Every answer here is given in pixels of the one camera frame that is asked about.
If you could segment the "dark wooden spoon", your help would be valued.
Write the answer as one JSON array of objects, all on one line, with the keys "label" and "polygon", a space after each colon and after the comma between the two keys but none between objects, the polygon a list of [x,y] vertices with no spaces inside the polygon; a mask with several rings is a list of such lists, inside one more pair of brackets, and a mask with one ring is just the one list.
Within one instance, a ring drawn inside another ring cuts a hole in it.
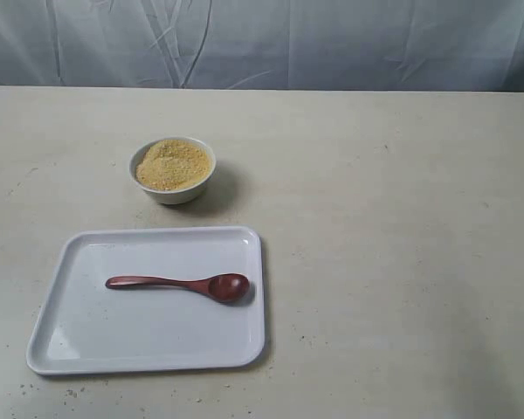
[{"label": "dark wooden spoon", "polygon": [[117,276],[105,283],[108,289],[143,287],[175,287],[195,292],[221,304],[238,302],[250,291],[248,278],[242,274],[225,273],[198,280],[176,280],[152,276]]}]

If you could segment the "yellow grains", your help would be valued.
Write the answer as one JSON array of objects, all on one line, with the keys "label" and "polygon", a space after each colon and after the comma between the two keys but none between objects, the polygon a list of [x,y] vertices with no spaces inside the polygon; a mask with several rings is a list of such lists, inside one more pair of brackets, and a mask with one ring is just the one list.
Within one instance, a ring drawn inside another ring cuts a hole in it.
[{"label": "yellow grains", "polygon": [[203,181],[212,169],[208,153],[186,140],[162,140],[151,146],[137,164],[137,181],[160,191],[188,189]]}]

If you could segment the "white bowl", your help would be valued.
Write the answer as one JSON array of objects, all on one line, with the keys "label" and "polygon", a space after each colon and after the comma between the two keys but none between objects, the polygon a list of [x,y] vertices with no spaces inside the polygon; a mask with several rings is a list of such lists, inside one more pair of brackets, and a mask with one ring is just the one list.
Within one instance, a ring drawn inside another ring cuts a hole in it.
[{"label": "white bowl", "polygon": [[[141,161],[142,157],[145,155],[146,151],[151,146],[156,144],[158,141],[175,140],[175,139],[190,141],[200,146],[201,148],[203,148],[208,153],[210,158],[212,159],[211,172],[208,174],[208,176],[203,181],[201,181],[200,183],[188,189],[181,189],[181,190],[175,190],[175,191],[160,191],[160,190],[149,189],[141,185],[136,179],[135,169],[137,167],[137,164]],[[190,202],[194,200],[195,198],[199,197],[204,192],[204,190],[206,189],[208,185],[209,179],[213,176],[215,172],[216,166],[217,166],[216,156],[213,153],[213,150],[207,144],[205,144],[204,142],[200,140],[194,139],[194,138],[180,136],[180,137],[169,137],[169,138],[165,138],[165,139],[161,139],[157,141],[152,141],[142,146],[141,148],[139,148],[134,153],[134,155],[132,156],[130,160],[129,172],[130,172],[131,178],[133,179],[134,183],[137,186],[139,186],[139,188],[141,188],[141,190],[144,193],[146,193],[150,198],[152,198],[155,202],[165,204],[165,205],[178,205],[178,204]]]}]

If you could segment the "white rectangular tray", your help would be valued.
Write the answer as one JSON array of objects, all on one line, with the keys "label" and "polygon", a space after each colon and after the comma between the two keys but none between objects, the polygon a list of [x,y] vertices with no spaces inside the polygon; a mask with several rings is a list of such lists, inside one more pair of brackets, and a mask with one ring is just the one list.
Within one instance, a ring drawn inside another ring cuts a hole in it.
[{"label": "white rectangular tray", "polygon": [[[26,352],[41,375],[243,367],[263,352],[265,284],[259,235],[245,226],[88,231],[69,240]],[[225,305],[175,287],[115,291],[136,275],[198,280],[245,275]]]}]

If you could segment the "white backdrop curtain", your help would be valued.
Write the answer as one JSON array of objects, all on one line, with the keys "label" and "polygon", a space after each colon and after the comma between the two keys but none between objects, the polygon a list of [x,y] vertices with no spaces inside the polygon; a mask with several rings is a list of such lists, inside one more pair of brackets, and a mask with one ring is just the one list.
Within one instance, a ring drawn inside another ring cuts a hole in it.
[{"label": "white backdrop curtain", "polygon": [[0,1],[0,86],[524,92],[524,1]]}]

